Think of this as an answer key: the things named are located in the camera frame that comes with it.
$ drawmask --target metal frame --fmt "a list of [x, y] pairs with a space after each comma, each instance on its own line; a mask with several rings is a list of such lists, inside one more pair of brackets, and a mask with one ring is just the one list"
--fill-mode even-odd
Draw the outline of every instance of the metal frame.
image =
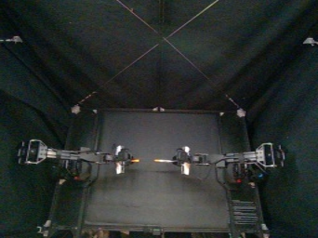
[[[104, 110], [104, 111], [111, 111], [111, 112], [153, 112], [150, 110], [122, 110], [122, 109], [111, 109], [111, 110]], [[207, 112], [207, 111], [183, 111], [182, 113], [215, 113], [215, 112]], [[218, 122], [219, 122], [219, 145], [221, 145], [221, 153], [223, 153], [223, 145], [222, 145], [222, 117], [218, 117]], [[241, 123], [243, 124], [243, 131], [246, 131], [246, 124], [245, 124], [245, 119], [239, 118]], [[95, 119], [95, 128], [94, 128], [94, 144], [95, 144], [95, 150], [98, 149], [98, 138], [99, 138], [99, 116], [96, 116]], [[245, 135], [242, 135], [242, 139], [246, 140], [246, 151], [249, 151], [250, 149], [250, 143], [249, 143], [249, 138], [247, 138], [247, 133]], [[54, 235], [54, 233], [56, 231], [60, 230], [70, 230], [75, 237], [80, 237], [80, 232], [82, 230], [107, 230], [107, 231], [143, 231], [143, 232], [151, 232], [151, 231], [158, 231], [158, 229], [162, 229], [162, 232], [231, 232], [233, 233], [233, 237], [234, 238], [239, 238], [239, 234], [242, 232], [253, 232], [257, 234], [258, 237], [263, 238], [263, 232], [262, 232], [262, 224], [263, 224], [263, 217], [262, 217], [262, 210], [261, 210], [261, 202], [259, 202], [259, 195], [258, 195], [258, 189], [257, 187], [250, 190], [250, 192], [253, 193], [251, 199], [257, 205], [257, 216], [258, 216], [258, 224], [254, 227], [241, 227], [238, 225], [235, 225], [235, 216], [234, 216], [234, 206], [233, 206], [233, 202], [234, 199], [237, 199], [234, 197], [235, 192], [233, 188], [226, 187], [225, 184], [221, 181], [221, 178], [218, 178], [218, 182], [222, 185], [222, 187], [225, 188], [225, 192], [226, 192], [226, 197], [227, 197], [227, 208], [229, 208], [229, 215], [230, 215], [230, 221], [229, 221], [229, 229], [214, 229], [214, 228], [175, 228], [175, 227], [166, 227], [166, 228], [158, 228], [155, 226], [150, 226], [146, 224], [133, 224], [133, 225], [123, 225], [123, 224], [113, 224], [113, 225], [90, 225], [90, 224], [84, 224], [84, 214], [86, 214], [86, 209], [87, 209], [87, 197], [90, 194], [90, 189], [91, 189], [91, 184], [92, 182], [96, 180], [98, 178], [98, 170], [99, 170], [99, 166], [96, 166], [95, 168], [96, 170], [96, 176], [91, 177], [90, 182], [87, 182], [86, 184], [83, 184], [82, 186], [82, 193], [80, 193], [80, 205], [79, 205], [79, 216], [78, 216], [78, 221], [75, 226], [63, 226], [62, 224], [55, 224], [54, 220], [55, 220], [55, 213], [56, 213], [56, 209], [58, 209], [58, 202], [59, 202], [59, 197], [62, 195], [62, 185], [58, 183], [56, 185], [56, 190], [55, 190], [55, 196], [54, 196], [54, 203], [51, 206], [51, 211], [50, 211], [50, 222], [52, 223], [52, 226], [50, 227], [50, 237]]]

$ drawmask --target small object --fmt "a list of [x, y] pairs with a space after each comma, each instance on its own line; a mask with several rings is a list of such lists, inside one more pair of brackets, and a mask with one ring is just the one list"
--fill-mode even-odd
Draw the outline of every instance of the small object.
[[246, 116], [246, 111], [242, 108], [239, 108], [238, 109], [238, 117], [245, 117], [245, 116]]
[[312, 44], [312, 46], [318, 45], [318, 42], [313, 39], [313, 37], [309, 37], [305, 42], [304, 42], [304, 45], [306, 44]]
[[20, 43], [24, 42], [23, 39], [22, 39], [22, 37], [18, 36], [18, 35], [12, 37], [11, 41], [12, 41], [15, 44], [19, 43], [19, 42], [20, 42]]
[[254, 182], [249, 182], [251, 188], [254, 189], [255, 188], [255, 183]]
[[79, 114], [80, 113], [80, 106], [79, 105], [75, 105], [72, 108], [71, 108], [71, 111], [74, 114]]
[[23, 41], [22, 37], [16, 35], [11, 39], [6, 39], [6, 40], [0, 39], [0, 43], [2, 42], [14, 42], [16, 44], [16, 43], [23, 43], [24, 41]]
[[59, 184], [63, 185], [66, 182], [66, 179], [60, 179]]

